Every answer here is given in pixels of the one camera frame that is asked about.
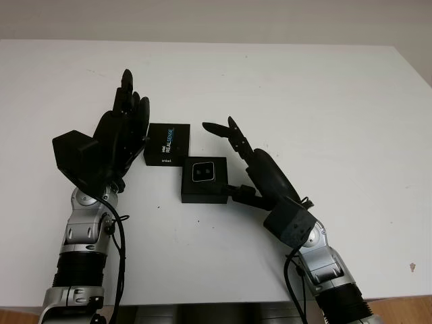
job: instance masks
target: black cube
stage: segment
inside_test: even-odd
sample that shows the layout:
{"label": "black cube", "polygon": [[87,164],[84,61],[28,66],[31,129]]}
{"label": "black cube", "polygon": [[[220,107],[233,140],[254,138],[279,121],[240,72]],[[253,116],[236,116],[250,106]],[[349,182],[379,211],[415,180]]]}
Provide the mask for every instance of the black cube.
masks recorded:
{"label": "black cube", "polygon": [[226,204],[225,157],[186,157],[182,172],[182,203]]}
{"label": "black cube", "polygon": [[181,167],[189,155],[189,124],[153,124],[148,127],[144,149],[147,165]]}

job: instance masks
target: wire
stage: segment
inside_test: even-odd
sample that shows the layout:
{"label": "wire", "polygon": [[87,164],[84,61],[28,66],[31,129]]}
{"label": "wire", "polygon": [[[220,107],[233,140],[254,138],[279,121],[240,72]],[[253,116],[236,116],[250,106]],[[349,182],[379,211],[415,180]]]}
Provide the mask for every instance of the wire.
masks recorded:
{"label": "wire", "polygon": [[291,260],[291,263],[296,266],[297,274],[302,278],[302,291],[303,291],[303,313],[306,315],[306,288],[304,284],[304,276],[306,273],[304,272],[303,268],[294,260]]}
{"label": "wire", "polygon": [[303,324],[308,324],[308,321],[306,319],[306,315],[303,312],[302,308],[300,307],[300,304],[298,303],[297,297],[296,297],[296,295],[295,295],[295,293],[294,293],[294,291],[292,289],[291,283],[290,283],[290,278],[288,277],[288,267],[290,266],[290,262],[292,261],[292,258],[294,258],[294,255],[300,250],[300,247],[301,246],[298,246],[298,247],[294,248],[291,251],[291,253],[287,256],[286,261],[285,261],[285,265],[283,266],[283,276],[285,278],[285,283],[286,283],[286,287],[288,289],[288,292],[291,295],[292,302],[296,306],[298,314],[300,315],[300,318],[302,319],[302,323]]}
{"label": "wire", "polygon": [[120,300],[122,299],[122,296],[123,296],[124,271],[125,271],[125,266],[126,266],[126,240],[125,240],[125,236],[124,236],[124,228],[123,228],[122,221],[127,220],[129,218],[129,216],[124,215],[124,216],[120,217],[118,212],[113,207],[113,205],[111,205],[109,202],[107,202],[106,200],[103,200],[99,197],[95,197],[95,198],[102,205],[107,207],[109,209],[109,211],[111,211],[111,213],[114,216],[113,225],[115,223],[117,224],[117,226],[119,228],[119,234],[120,234],[120,245],[117,243],[117,240],[114,237],[114,233],[112,234],[115,247],[117,248],[117,251],[119,252],[119,257],[120,257],[119,273],[117,276],[117,287],[116,287],[116,291],[115,291],[115,302],[114,302],[113,315],[111,316],[111,319],[109,320],[109,324],[115,324],[117,321],[117,314],[119,311]]}
{"label": "wire", "polygon": [[304,275],[302,275],[302,288],[303,288],[303,313],[306,316],[306,288],[304,287]]}

